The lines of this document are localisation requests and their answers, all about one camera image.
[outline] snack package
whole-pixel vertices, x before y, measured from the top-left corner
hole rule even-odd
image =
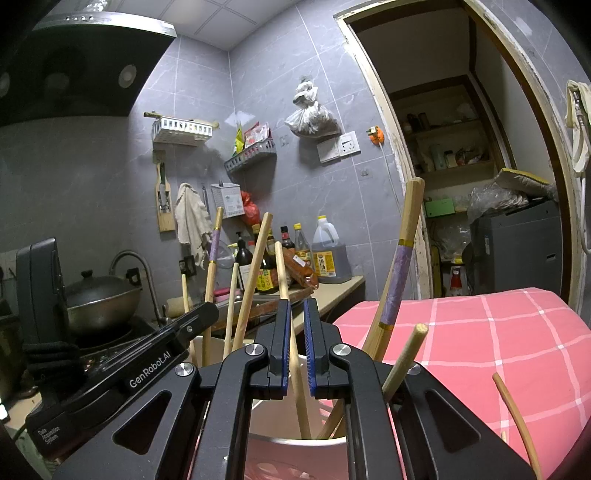
[[[287,248],[283,247],[283,260],[285,267],[290,273],[291,278],[294,278],[302,287],[318,288],[318,276],[304,260],[293,254]]]

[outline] range hood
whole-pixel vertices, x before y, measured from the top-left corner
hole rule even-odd
[[[55,116],[129,115],[175,38],[171,24],[139,15],[45,17],[0,75],[0,127]]]

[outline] doorway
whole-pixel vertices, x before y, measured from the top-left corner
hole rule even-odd
[[[543,214],[551,217],[543,231],[553,230],[548,242],[557,251],[543,255],[538,265],[548,277],[540,287],[577,308],[582,255],[567,139],[535,69],[509,32],[478,0],[390,0],[337,21],[389,129],[401,180],[426,181],[426,215],[415,242],[420,297],[445,295],[450,274],[466,260],[469,193],[511,168],[556,185],[556,211]],[[442,241],[446,231],[463,232],[464,241]],[[512,235],[527,245],[532,232],[517,228]],[[432,253],[431,247],[446,243],[439,256]],[[507,290],[510,283],[497,278],[489,288]]]

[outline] ceiling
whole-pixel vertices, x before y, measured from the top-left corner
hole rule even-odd
[[[177,35],[231,50],[241,40],[297,0],[111,0],[113,12],[159,18]],[[81,10],[91,0],[61,0],[51,14]]]

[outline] pink plaid blanket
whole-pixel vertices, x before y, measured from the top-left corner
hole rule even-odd
[[[335,324],[363,345],[378,302]],[[526,461],[525,447],[492,381],[498,372],[530,430],[547,478],[591,416],[591,331],[552,292],[527,288],[474,297],[403,301],[384,361],[393,364],[416,323],[429,325],[417,361]]]

